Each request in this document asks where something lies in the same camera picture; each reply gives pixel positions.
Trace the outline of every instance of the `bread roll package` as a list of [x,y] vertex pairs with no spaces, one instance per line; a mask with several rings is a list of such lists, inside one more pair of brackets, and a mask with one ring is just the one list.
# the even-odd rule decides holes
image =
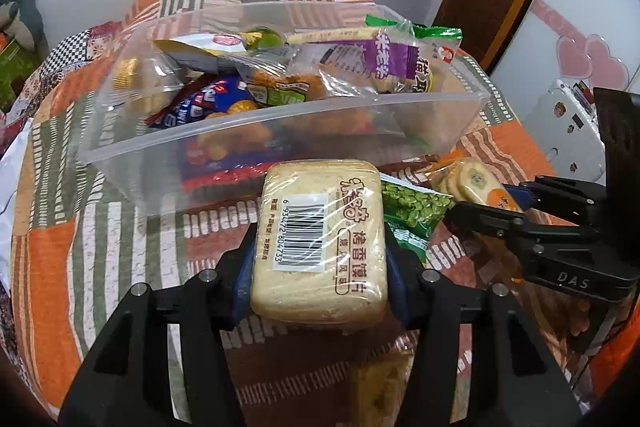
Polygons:
[[358,328],[386,306],[378,170],[359,160],[279,163],[267,172],[251,295],[277,321]]

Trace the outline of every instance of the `metal screw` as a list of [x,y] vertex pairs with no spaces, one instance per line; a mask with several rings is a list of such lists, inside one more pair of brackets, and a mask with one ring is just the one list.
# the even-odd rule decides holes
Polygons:
[[211,268],[206,268],[198,273],[198,279],[200,279],[202,282],[211,282],[215,280],[217,276],[218,274],[216,273],[216,271]]
[[491,289],[498,297],[506,297],[509,295],[509,289],[501,282],[495,283]]
[[422,278],[427,282],[437,282],[440,280],[440,274],[436,270],[425,270],[422,272]]
[[132,287],[131,287],[131,294],[135,295],[136,297],[140,297],[141,295],[144,295],[146,293],[146,284],[143,282],[136,282]]

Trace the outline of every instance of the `green peas package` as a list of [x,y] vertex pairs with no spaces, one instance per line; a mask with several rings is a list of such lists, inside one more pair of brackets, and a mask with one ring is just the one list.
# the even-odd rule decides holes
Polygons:
[[380,174],[385,222],[402,248],[425,262],[429,236],[442,220],[452,196]]

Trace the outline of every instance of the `barcode number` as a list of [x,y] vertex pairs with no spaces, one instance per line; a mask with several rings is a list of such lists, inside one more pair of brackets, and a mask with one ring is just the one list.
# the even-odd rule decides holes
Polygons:
[[327,194],[293,194],[282,199],[274,269],[324,271]]

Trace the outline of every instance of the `table covered with cloth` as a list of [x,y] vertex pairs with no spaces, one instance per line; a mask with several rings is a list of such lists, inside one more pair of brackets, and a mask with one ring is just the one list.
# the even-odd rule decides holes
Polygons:
[[[136,0],[125,21],[65,39],[36,72],[51,70],[58,80],[49,94],[40,96],[22,165],[12,238],[13,320],[5,310],[2,337],[21,376],[52,415],[82,357],[133,283],[146,281],[155,289],[184,283],[214,267],[257,220],[259,194],[194,210],[167,208],[161,216],[146,217],[102,172],[76,160],[95,90],[114,60],[113,53],[96,48],[108,47],[112,40],[117,47],[144,21],[220,1],[257,0]],[[461,54],[455,66],[492,94],[456,147],[489,165],[501,182],[517,184],[536,174],[553,174],[475,60]],[[424,158],[412,158],[380,169],[417,183],[424,165]],[[442,224],[431,237],[428,264],[457,283],[483,287],[502,280],[500,263],[482,240],[456,237]],[[520,298],[534,308],[534,315],[540,311],[544,316],[545,338],[557,344],[554,354],[564,365],[566,316],[539,291],[530,285]],[[350,420],[353,367],[394,349],[415,347],[417,332],[403,331],[391,316],[377,327],[344,335],[251,315],[234,331],[222,332],[222,340],[249,426],[286,427],[302,419],[309,426],[327,426]],[[168,331],[168,348],[174,409],[185,418],[177,326]],[[470,332],[463,330],[454,418],[465,414],[470,349]]]

